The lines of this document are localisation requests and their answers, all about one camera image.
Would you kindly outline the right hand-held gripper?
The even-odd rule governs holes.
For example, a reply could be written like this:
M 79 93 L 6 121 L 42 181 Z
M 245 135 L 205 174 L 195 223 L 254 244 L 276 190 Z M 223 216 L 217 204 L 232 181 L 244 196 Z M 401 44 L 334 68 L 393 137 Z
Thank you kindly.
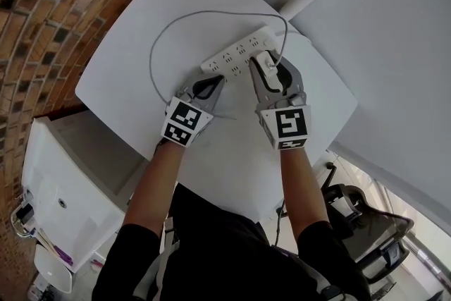
M 258 104 L 256 113 L 272 148 L 303 148 L 310 137 L 311 109 L 307 105 L 302 75 L 285 57 L 277 74 L 267 77 L 256 59 L 249 70 Z

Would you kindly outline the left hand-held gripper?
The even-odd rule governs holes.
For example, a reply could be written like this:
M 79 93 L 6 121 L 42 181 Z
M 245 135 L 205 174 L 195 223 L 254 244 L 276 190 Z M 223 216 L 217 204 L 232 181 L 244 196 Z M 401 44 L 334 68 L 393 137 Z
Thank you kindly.
M 201 92 L 202 80 L 201 75 L 188 77 L 173 96 L 166 107 L 162 138 L 187 148 L 212 122 L 225 77 L 209 78 L 205 92 Z

